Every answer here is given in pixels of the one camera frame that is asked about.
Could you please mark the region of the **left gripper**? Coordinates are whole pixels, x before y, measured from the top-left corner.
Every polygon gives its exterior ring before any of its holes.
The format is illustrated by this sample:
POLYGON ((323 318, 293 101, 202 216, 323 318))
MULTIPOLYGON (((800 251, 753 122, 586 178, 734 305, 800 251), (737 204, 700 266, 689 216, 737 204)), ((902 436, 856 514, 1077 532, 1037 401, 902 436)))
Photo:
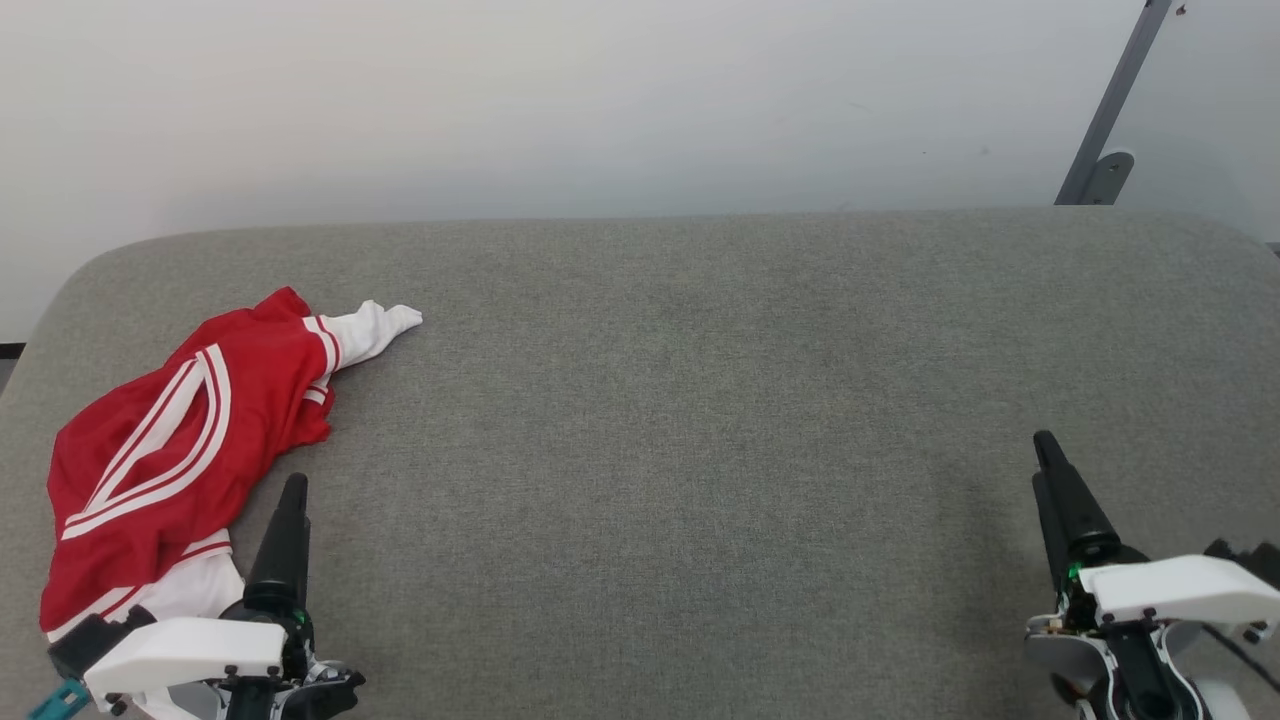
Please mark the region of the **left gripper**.
POLYGON ((366 678, 342 661, 315 656, 315 632, 305 609, 308 583, 308 478, 291 474, 270 518, 244 587, 244 601, 224 610, 221 620, 282 626, 282 661, 265 676, 228 665, 211 682, 219 694, 218 719, 334 719, 358 703, 366 678))

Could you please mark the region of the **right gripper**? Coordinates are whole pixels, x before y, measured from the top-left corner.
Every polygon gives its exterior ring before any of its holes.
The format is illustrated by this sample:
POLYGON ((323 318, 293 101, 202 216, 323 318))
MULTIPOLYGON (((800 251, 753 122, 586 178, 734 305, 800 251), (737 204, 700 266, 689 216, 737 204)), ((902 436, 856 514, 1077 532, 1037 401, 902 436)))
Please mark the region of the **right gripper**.
POLYGON ((1083 585, 1085 569, 1147 556, 1116 550, 1119 534, 1052 432, 1034 433, 1034 451, 1033 492, 1056 609, 1028 620, 1027 660, 1050 674, 1078 719, 1201 719, 1201 693, 1167 653, 1171 623, 1153 611, 1125 623, 1102 618, 1083 585))

